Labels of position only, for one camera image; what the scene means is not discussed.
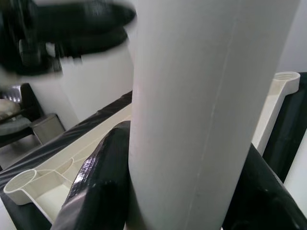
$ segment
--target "cream plastic tray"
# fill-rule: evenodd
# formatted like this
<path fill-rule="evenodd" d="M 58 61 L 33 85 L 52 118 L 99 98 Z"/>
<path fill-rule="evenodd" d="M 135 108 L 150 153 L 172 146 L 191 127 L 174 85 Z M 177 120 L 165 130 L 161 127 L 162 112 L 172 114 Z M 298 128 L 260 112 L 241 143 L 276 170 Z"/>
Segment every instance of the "cream plastic tray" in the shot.
<path fill-rule="evenodd" d="M 285 96 L 298 90 L 299 79 L 300 74 L 296 72 L 275 74 L 252 139 L 260 155 L 263 155 L 267 146 Z"/>
<path fill-rule="evenodd" d="M 17 205 L 33 202 L 53 223 L 85 159 L 108 131 L 130 117 L 131 104 L 36 168 L 13 177 L 5 185 L 4 193 Z"/>

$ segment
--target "black chair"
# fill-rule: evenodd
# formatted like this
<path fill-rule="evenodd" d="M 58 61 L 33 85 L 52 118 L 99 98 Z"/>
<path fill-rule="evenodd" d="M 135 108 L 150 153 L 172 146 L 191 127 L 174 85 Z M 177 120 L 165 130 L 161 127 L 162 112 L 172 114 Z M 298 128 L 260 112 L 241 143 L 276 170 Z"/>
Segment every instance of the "black chair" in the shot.
<path fill-rule="evenodd" d="M 30 87 L 29 83 L 23 83 L 20 85 L 11 85 L 3 87 L 0 90 L 0 98 L 7 99 L 18 103 L 20 105 L 20 111 L 0 120 L 0 124 L 16 117 L 22 115 L 28 118 L 31 122 L 39 119 L 43 116 L 42 109 Z M 27 127 L 19 132 L 8 134 L 5 136 L 0 136 L 0 148 L 13 143 L 21 138 L 28 135 L 33 135 L 33 131 L 30 127 Z"/>

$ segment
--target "blurry black object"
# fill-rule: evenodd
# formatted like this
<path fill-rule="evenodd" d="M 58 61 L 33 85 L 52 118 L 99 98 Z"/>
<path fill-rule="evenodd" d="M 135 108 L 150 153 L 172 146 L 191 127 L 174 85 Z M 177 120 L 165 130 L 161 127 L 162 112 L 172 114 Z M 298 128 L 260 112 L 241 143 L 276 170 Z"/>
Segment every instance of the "blurry black object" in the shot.
<path fill-rule="evenodd" d="M 85 160 L 52 230 L 123 230 L 128 215 L 130 121 L 119 123 Z"/>
<path fill-rule="evenodd" d="M 0 64 L 19 75 L 60 71 L 60 58 L 116 47 L 135 17 L 133 9 L 101 0 L 43 6 L 2 0 L 0 10 Z"/>
<path fill-rule="evenodd" d="M 307 230 L 307 219 L 251 145 L 231 200 L 224 230 Z"/>

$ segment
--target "floor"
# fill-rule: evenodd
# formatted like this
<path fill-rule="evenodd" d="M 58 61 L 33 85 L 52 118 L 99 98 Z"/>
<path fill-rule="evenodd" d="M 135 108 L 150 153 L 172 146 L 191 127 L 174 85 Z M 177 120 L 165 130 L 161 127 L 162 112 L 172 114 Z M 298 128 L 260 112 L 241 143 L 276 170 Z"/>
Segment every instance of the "floor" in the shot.
<path fill-rule="evenodd" d="M 40 147 L 38 139 L 34 135 L 29 135 L 10 145 L 0 148 L 1 168 L 8 168 L 38 147 Z"/>
<path fill-rule="evenodd" d="M 10 218 L 7 210 L 4 207 L 2 200 L 0 199 L 0 224 L 3 230 L 16 230 L 12 219 Z"/>
<path fill-rule="evenodd" d="M 2 169 L 8 168 L 10 165 L 19 161 L 34 149 L 40 147 L 38 139 L 34 135 L 30 135 L 14 142 L 10 145 L 0 148 L 0 166 Z M 0 199 L 0 229 L 16 230 L 12 219 L 10 218 L 5 206 Z"/>

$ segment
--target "white column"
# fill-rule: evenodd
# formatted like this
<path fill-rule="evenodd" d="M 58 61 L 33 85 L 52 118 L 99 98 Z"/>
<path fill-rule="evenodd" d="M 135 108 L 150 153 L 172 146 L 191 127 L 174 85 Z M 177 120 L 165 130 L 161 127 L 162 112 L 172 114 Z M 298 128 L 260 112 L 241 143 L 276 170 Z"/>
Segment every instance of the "white column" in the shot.
<path fill-rule="evenodd" d="M 137 6 L 129 230 L 217 230 L 298 1 Z"/>

